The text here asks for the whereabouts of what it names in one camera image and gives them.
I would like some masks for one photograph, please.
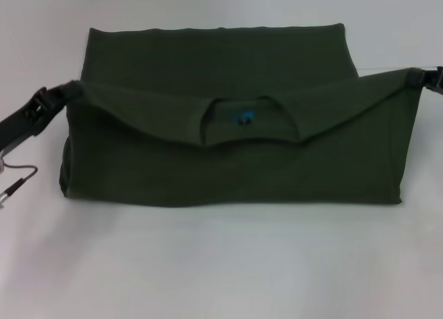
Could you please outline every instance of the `dark green fabric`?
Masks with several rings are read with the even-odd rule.
[[[91,30],[67,197],[148,206],[399,203],[420,88],[359,78],[342,24]],[[250,124],[238,118],[252,112]]]

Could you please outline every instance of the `white backdrop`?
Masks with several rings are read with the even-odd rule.
[[[361,75],[443,64],[441,0],[0,0],[0,119],[79,77],[100,30],[343,22]],[[404,204],[161,209],[70,201],[64,113],[8,155],[0,318],[416,319],[443,314],[443,96],[424,92]],[[7,170],[0,189],[23,172]]]

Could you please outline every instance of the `white surface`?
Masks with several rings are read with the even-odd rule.
[[[0,119],[78,78],[101,30],[343,22],[361,74],[443,64],[441,0],[0,0]],[[443,97],[423,94],[395,207],[74,202],[59,115],[8,156],[40,172],[0,213],[0,318],[443,315]],[[7,170],[0,189],[21,172]]]

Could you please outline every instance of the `white table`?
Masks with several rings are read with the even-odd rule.
[[[443,64],[441,0],[0,0],[0,119],[79,77],[100,30],[343,22],[361,75]],[[424,92],[399,206],[161,209],[65,199],[64,113],[9,163],[1,319],[443,316],[443,96]],[[7,170],[0,190],[24,172]]]

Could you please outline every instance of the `folded garment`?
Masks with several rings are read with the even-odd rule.
[[[91,30],[66,197],[147,206],[400,203],[419,69],[359,78],[342,24]]]

